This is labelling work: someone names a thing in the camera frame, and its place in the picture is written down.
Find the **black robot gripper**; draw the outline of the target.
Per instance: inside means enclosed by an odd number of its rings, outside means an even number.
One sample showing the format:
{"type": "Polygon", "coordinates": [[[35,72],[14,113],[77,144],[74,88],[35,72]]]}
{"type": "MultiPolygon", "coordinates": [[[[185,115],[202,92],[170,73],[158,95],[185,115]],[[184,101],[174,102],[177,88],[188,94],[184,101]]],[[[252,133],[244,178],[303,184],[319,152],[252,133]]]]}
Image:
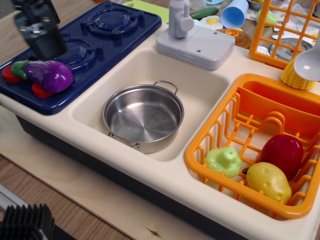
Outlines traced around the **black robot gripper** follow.
{"type": "Polygon", "coordinates": [[[58,28],[60,18],[50,0],[13,0],[15,24],[31,50],[42,61],[64,55],[68,48],[58,28]]]}

